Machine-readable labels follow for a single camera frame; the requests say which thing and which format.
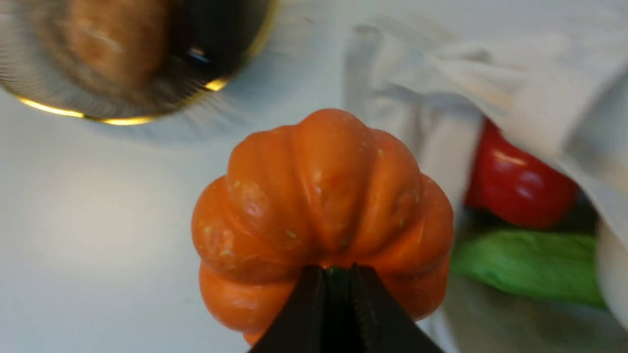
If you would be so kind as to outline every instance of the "orange pumpkin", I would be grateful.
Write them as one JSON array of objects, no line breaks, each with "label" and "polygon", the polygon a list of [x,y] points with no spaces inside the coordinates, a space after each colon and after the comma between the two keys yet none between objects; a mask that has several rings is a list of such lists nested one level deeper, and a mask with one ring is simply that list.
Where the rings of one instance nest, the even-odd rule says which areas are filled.
[{"label": "orange pumpkin", "polygon": [[405,145],[348,112],[249,135],[192,217],[209,312],[254,344],[305,264],[374,267],[415,320],[445,296],[453,212]]}]

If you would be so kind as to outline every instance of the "white cloth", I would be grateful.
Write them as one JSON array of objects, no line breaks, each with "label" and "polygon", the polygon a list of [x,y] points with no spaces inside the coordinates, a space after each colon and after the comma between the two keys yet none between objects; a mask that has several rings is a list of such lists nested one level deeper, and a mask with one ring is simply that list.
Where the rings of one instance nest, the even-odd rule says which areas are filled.
[{"label": "white cloth", "polygon": [[[456,211],[484,113],[574,179],[628,248],[628,18],[588,10],[496,31],[457,41],[424,18],[372,18],[350,39],[344,108],[405,142]],[[428,334],[459,352],[447,316],[430,320]]]}]

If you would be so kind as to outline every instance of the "green vegetable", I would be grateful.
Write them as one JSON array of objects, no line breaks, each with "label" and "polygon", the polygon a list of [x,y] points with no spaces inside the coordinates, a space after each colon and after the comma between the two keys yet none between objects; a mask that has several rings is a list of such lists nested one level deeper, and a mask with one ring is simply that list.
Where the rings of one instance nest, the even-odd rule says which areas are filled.
[{"label": "green vegetable", "polygon": [[499,229],[460,244],[451,271],[506,293],[605,307],[595,278],[595,238]]}]

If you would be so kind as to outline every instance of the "red bell pepper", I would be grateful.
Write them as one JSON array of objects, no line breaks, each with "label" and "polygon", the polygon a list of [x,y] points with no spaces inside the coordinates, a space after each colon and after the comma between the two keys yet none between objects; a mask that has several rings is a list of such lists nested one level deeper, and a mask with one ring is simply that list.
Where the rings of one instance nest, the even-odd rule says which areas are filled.
[{"label": "red bell pepper", "polygon": [[488,209],[519,227],[547,229],[571,209],[577,194],[576,183],[511,145],[486,119],[465,200],[467,207]]}]

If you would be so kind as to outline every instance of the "white table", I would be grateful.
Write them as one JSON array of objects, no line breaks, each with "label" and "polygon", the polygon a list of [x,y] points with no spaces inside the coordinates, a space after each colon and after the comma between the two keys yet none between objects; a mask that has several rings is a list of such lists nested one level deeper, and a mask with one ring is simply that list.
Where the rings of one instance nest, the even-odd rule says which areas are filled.
[{"label": "white table", "polygon": [[306,30],[271,49],[311,46],[306,64],[290,66],[306,70],[260,58],[227,89],[249,97],[235,106],[251,119],[223,132],[177,118],[100,126],[0,94],[0,352],[244,352],[202,303],[189,231],[198,194],[223,174],[234,145],[338,107],[349,30],[380,9],[405,4],[466,36],[586,1],[301,2],[280,28]]}]

